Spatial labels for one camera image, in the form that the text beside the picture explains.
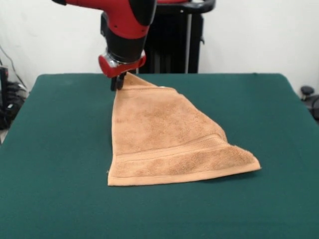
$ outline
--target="green table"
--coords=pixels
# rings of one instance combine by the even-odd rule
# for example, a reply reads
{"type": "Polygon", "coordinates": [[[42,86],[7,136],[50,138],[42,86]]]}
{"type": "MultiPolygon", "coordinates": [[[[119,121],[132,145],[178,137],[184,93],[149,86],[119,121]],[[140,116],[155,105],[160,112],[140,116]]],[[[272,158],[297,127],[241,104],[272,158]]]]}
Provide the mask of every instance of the green table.
{"type": "Polygon", "coordinates": [[[0,149],[0,239],[319,238],[319,127],[285,77],[142,77],[186,95],[262,170],[108,187],[110,81],[43,75],[0,149]]]}

